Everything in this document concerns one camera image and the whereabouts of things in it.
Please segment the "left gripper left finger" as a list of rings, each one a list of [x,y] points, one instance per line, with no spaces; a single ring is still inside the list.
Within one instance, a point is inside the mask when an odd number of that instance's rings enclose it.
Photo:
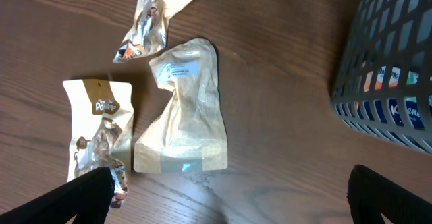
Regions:
[[[1,215],[2,223],[104,223],[114,180],[108,167],[99,167]]]

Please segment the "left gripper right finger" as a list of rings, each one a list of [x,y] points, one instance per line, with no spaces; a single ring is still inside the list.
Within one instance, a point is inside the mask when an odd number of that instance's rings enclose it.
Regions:
[[[347,199],[354,224],[431,223],[431,203],[364,165],[352,169]]]

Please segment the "grey plastic lattice basket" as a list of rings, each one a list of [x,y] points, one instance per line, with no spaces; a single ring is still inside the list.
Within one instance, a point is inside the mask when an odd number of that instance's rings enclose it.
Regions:
[[[431,154],[431,0],[361,0],[331,107],[357,132]]]

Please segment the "plain kraft paper pouch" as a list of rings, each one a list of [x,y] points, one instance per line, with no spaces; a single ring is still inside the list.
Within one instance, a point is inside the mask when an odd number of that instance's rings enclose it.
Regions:
[[[226,169],[227,133],[220,108],[215,47],[203,38],[178,45],[149,62],[160,89],[172,97],[134,147],[139,173]]]

